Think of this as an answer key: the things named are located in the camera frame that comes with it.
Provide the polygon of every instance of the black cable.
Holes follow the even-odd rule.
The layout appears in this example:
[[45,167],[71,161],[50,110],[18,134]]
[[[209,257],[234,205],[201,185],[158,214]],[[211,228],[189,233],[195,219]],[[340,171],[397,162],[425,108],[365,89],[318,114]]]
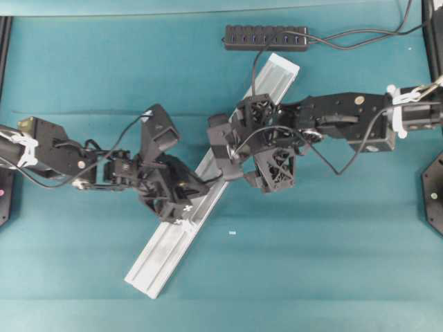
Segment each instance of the black cable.
[[[412,0],[410,0],[410,2],[408,3],[408,6],[407,6],[406,12],[405,12],[405,16],[404,16],[404,20],[400,23],[399,28],[402,28],[403,25],[406,23],[406,20],[408,18],[409,11],[410,11],[411,3],[412,3]],[[257,68],[258,59],[260,58],[260,55],[269,48],[269,46],[272,44],[272,41],[278,35],[281,35],[284,33],[284,34],[288,34],[288,35],[295,35],[295,36],[306,37],[309,39],[314,39],[314,41],[325,44],[325,45],[330,46],[332,48],[335,48],[336,50],[354,50],[355,48],[371,44],[373,42],[379,41],[379,40],[387,38],[387,37],[409,35],[410,33],[413,33],[414,31],[416,31],[420,28],[423,28],[425,25],[429,24],[429,22],[430,22],[430,20],[427,20],[427,21],[423,22],[422,24],[415,26],[414,28],[411,28],[410,30],[407,30],[404,32],[400,32],[399,28],[397,28],[394,31],[382,30],[382,29],[359,29],[359,30],[349,30],[344,33],[335,34],[335,35],[332,35],[332,36],[329,36],[326,38],[320,38],[320,37],[310,35],[307,33],[298,33],[298,32],[289,31],[289,30],[278,31],[273,34],[273,36],[269,39],[269,41],[263,46],[263,48],[255,56],[255,59],[253,62],[253,67],[252,67],[252,84],[251,84],[252,96],[256,95],[255,94],[255,72],[256,72],[256,68]],[[375,38],[368,39],[365,41],[361,41],[361,42],[351,45],[351,46],[341,46],[341,45],[334,44],[334,43],[331,43],[330,41],[328,41],[328,39],[344,37],[345,35],[351,35],[353,33],[381,33],[381,34],[383,34],[383,36],[379,36],[379,37],[375,37]]]
[[78,153],[80,154],[81,157],[85,157],[86,153],[84,152],[84,149],[82,147],[82,145],[80,145],[79,142],[76,142],[74,140],[63,140],[60,142],[57,142],[54,144],[54,147],[73,147],[75,149],[78,150]]
[[220,175],[217,175],[217,176],[214,177],[214,178],[210,178],[210,179],[208,179],[208,180],[203,181],[203,184],[207,185],[208,183],[215,182],[215,181],[221,179],[222,176],[223,176],[223,173],[221,173]]
[[88,139],[86,142],[84,142],[84,148],[88,149],[89,144],[93,145],[96,148],[96,151],[103,151],[100,145],[93,139]]
[[33,176],[31,176],[30,174],[28,174],[28,172],[26,172],[23,168],[17,166],[16,164],[12,163],[11,161],[9,161],[8,159],[0,156],[0,160],[2,160],[3,162],[7,163],[9,166],[14,167],[18,172],[20,172],[21,174],[23,174],[23,176],[25,176],[28,180],[30,180],[31,182],[33,182],[34,184],[43,187],[45,189],[55,189],[55,188],[59,188],[62,187],[64,185],[67,185],[68,183],[73,182],[75,179],[79,178],[81,175],[85,174],[86,172],[88,172],[90,169],[93,169],[94,167],[96,167],[102,160],[104,159],[108,159],[108,157],[110,157],[110,155],[112,155],[117,146],[120,144],[121,140],[123,139],[123,136],[127,133],[127,131],[129,129],[131,129],[132,126],[134,126],[141,118],[145,118],[148,117],[147,115],[141,115],[138,116],[134,121],[132,121],[131,123],[129,123],[126,128],[123,129],[123,131],[121,132],[120,136],[118,137],[117,141],[115,142],[115,144],[112,146],[112,148],[100,159],[98,159],[96,162],[90,164],[90,166],[86,167],[85,169],[83,169],[81,172],[78,172],[76,175],[71,176],[69,178],[67,178],[66,180],[62,181],[61,183],[58,183],[57,185],[45,185],[44,183],[38,181],[37,179],[35,179]]
[[[403,28],[403,26],[406,24],[406,22],[408,21],[410,7],[411,7],[412,3],[413,3],[413,0],[409,0],[408,1],[408,4],[406,5],[406,10],[405,10],[405,13],[404,13],[404,16],[403,16],[403,20],[400,22],[400,24],[397,27],[397,29],[395,29],[396,33],[398,33]],[[353,35],[355,33],[368,33],[368,32],[369,32],[368,29],[348,30],[348,31],[345,31],[343,33],[336,33],[335,35],[324,37],[323,39],[324,40],[331,40],[331,39],[341,38],[341,37],[348,36],[348,35]],[[366,44],[369,44],[369,43],[372,43],[372,42],[376,42],[378,40],[382,40],[382,39],[385,39],[385,38],[388,38],[388,37],[391,37],[391,35],[385,34],[383,36],[378,36],[378,37],[375,37],[375,38],[367,39],[366,41],[362,41],[360,43],[354,44],[353,46],[357,46],[357,45],[362,46],[364,44],[366,45]],[[310,42],[310,44],[317,44],[317,43],[318,43],[318,41],[311,41]]]
[[[437,104],[440,104],[440,103],[439,102],[408,102],[408,103],[405,103],[405,104],[398,104],[398,105],[395,105],[395,106],[396,107],[429,106],[429,105],[437,105]],[[315,146],[313,144],[311,144],[305,137],[303,137],[303,135],[298,130],[294,130],[294,129],[290,128],[290,127],[280,126],[280,125],[262,127],[262,128],[259,128],[259,129],[255,130],[255,131],[253,131],[243,141],[243,143],[235,150],[234,154],[237,154],[237,152],[247,143],[247,141],[250,140],[257,133],[260,133],[261,131],[264,131],[264,130],[267,130],[267,129],[284,129],[284,130],[287,130],[287,131],[295,134],[299,139],[301,139],[306,145],[308,145],[315,152],[315,154],[318,157],[320,157],[320,159],[333,171],[334,174],[336,174],[337,176],[340,176],[349,168],[349,166],[355,161],[357,156],[363,150],[364,146],[366,145],[366,143],[368,141],[370,132],[372,131],[372,128],[373,128],[375,122],[377,121],[377,119],[381,116],[381,114],[385,113],[386,111],[388,111],[391,108],[393,108],[393,107],[385,107],[385,108],[381,109],[379,112],[377,112],[377,114],[375,114],[375,116],[369,122],[368,128],[366,129],[365,135],[363,136],[363,140],[361,140],[361,144],[359,145],[359,148],[355,151],[355,154],[351,157],[351,159],[346,163],[346,165],[340,171],[338,171],[333,166],[333,164],[331,164],[331,162],[329,162],[328,159],[326,159],[326,157],[324,157],[324,155],[322,155],[315,148]]]

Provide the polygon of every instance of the black metal frame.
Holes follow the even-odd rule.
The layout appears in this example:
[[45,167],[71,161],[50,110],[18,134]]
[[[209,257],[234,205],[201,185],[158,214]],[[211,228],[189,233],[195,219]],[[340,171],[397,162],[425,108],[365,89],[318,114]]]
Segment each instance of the black metal frame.
[[[12,17],[0,17],[0,100],[3,91],[11,27]],[[0,192],[2,193],[0,196],[0,225],[3,225],[9,219],[14,177],[15,173],[10,169],[0,169]]]
[[424,170],[422,183],[426,218],[443,234],[443,153]]
[[436,80],[443,70],[443,10],[435,11],[433,0],[423,0],[422,20],[431,20],[430,24],[423,27],[423,37],[429,72],[432,80]]

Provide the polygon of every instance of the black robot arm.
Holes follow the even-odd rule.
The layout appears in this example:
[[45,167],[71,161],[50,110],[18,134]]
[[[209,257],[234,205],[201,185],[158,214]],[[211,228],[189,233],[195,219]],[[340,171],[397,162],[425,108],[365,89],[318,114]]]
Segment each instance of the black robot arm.
[[[397,134],[405,138],[408,131],[440,126],[440,83],[389,86],[384,95],[339,93],[279,105],[268,95],[256,95],[242,100],[231,119],[211,117],[208,137],[225,180],[244,177],[253,187],[274,192],[294,185],[296,156],[306,146],[341,175],[361,152],[392,151]],[[314,147],[325,136],[345,139],[356,152],[341,171]],[[255,170],[245,174],[242,164],[250,157]]]
[[[102,150],[94,140],[81,145],[69,139],[63,127],[35,117],[19,122],[18,130],[0,126],[0,167],[27,169],[59,183],[43,185],[47,188],[63,183],[79,190],[132,188],[162,221],[175,222],[192,205],[191,199],[208,192],[211,181],[165,153],[178,143],[179,133],[161,105],[151,106],[139,118],[141,148],[134,157],[122,149]],[[103,158],[103,182],[98,183],[97,164]]]

